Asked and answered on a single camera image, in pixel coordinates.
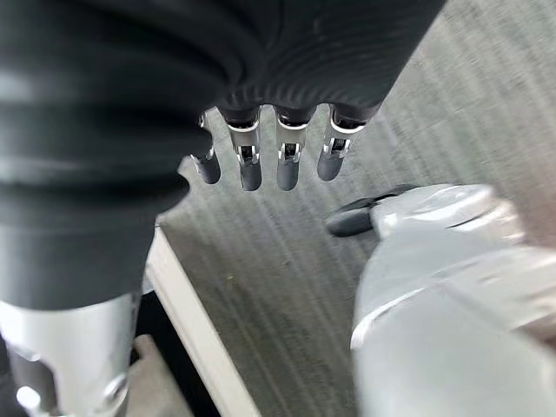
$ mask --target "white baseboard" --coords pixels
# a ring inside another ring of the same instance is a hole
[[[222,417],[259,417],[166,236],[156,228],[146,274]]]

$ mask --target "silver metal robot arm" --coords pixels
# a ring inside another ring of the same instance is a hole
[[[361,415],[556,415],[556,253],[522,244],[513,205],[439,185],[370,214],[382,240],[351,341]]]

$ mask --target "ribbed rubber cover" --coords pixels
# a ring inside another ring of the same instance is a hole
[[[181,159],[210,149],[203,111],[372,107],[443,3],[2,0],[0,299],[139,288],[156,214],[188,189]]]
[[[220,105],[373,107],[386,97],[443,3],[285,0],[282,32],[265,50],[265,70]]]

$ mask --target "metal fingertip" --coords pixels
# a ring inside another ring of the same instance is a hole
[[[216,184],[220,180],[220,163],[213,149],[202,158],[193,158],[197,172],[207,184]]]
[[[240,177],[245,191],[255,191],[262,184],[260,163],[246,163],[240,166]]]
[[[299,178],[299,163],[293,160],[278,161],[276,182],[283,191],[294,189]]]
[[[343,162],[344,158],[340,158],[335,154],[330,155],[324,150],[321,150],[316,172],[323,181],[332,181],[340,173]]]

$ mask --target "robotic hand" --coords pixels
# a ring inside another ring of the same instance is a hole
[[[217,106],[243,187],[261,184],[259,108],[275,106],[277,181],[295,186],[314,108],[318,165],[340,170],[444,0],[3,0],[0,329],[30,415],[125,413],[156,215]]]
[[[328,226],[361,232],[361,211]],[[514,206],[444,184],[389,193],[367,216],[381,242],[355,304],[361,415],[556,415],[556,252],[522,243]]]

